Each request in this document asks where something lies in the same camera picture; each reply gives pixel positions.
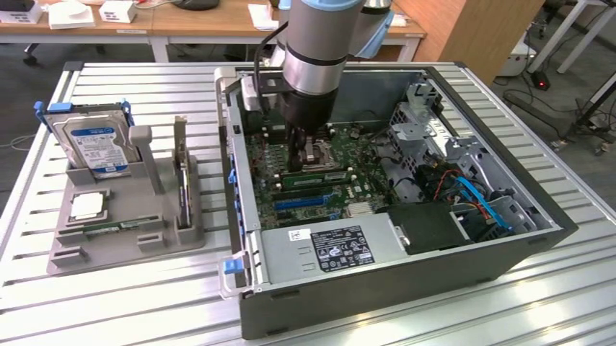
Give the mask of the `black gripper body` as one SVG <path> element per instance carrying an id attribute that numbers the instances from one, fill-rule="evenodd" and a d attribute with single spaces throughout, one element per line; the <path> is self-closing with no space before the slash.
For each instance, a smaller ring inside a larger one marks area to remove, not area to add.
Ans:
<path id="1" fill-rule="evenodd" d="M 281 111 L 285 122 L 313 136 L 331 117 L 338 90 L 321 95 L 298 91 L 281 94 Z"/>

